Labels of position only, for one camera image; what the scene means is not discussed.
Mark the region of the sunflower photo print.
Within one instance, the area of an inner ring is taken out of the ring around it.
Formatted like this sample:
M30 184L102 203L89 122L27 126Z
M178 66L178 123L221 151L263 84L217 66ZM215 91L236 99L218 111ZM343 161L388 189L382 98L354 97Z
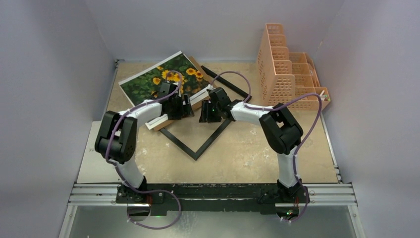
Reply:
M181 51L119 82L125 96L136 106L146 99L156 99L164 82L182 82L181 94L190 97L205 89L209 81L201 70Z

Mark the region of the white mat board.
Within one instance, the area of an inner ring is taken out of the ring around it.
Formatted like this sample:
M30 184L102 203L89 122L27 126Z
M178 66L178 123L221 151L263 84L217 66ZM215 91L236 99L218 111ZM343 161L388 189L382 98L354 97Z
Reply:
M209 98L208 90L210 89L213 89L213 87L208 85L191 97L186 94L179 94L175 98L164 102L162 106L164 113L161 116L147 122L145 124L146 127L149 130L153 129L158 131L176 120L193 117L195 110L201 107L201 101Z

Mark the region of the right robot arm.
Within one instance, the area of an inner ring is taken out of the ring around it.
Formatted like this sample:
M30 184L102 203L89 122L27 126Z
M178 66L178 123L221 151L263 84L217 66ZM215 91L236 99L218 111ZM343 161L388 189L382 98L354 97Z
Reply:
M231 101L223 88L207 90L210 99L204 101L205 110L200 122L211 123L216 119L248 122L259 125L273 151L277 153L279 198L291 201L302 188L297 170L297 151L303 136L303 129L283 104L275 107L248 105L241 100Z

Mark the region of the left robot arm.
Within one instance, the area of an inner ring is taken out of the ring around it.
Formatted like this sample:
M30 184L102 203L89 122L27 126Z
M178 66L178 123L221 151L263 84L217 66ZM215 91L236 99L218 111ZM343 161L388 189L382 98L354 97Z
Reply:
M190 97L180 92L180 84L168 82L141 104L125 111L104 114L94 149L114 166L134 202L141 203L148 196L146 178L135 162L139 128L163 115L169 120L180 120L193 114Z

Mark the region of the brown frame backing board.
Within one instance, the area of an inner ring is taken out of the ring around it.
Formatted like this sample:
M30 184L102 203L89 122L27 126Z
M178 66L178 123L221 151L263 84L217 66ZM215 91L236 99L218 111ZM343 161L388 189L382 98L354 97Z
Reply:
M182 116L184 117L179 118L178 120L181 120L186 117L193 117L194 110L199 109L201 107L201 101L209 99L209 96L206 91L202 91L195 93L192 97L189 97L187 101L185 101L185 98L182 95L180 96L180 98L180 102L183 103L183 106L181 107L181 112L183 113ZM168 115L163 115L158 119L154 120L153 123L148 122L147 127L149 130L153 129L155 131L158 131L176 121L176 119L170 119Z

